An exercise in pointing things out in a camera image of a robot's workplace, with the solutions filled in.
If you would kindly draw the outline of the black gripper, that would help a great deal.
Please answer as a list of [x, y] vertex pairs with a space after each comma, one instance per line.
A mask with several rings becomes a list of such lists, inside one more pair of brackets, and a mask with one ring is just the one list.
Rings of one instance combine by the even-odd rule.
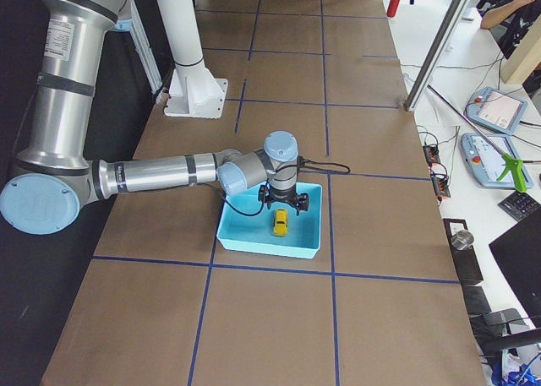
[[306, 193], [297, 194], [295, 187], [287, 189], [278, 189], [269, 184], [260, 185], [258, 191], [258, 201], [262, 206], [270, 209], [271, 204], [275, 202], [295, 205], [296, 214], [300, 215], [302, 211], [309, 209], [309, 196]]

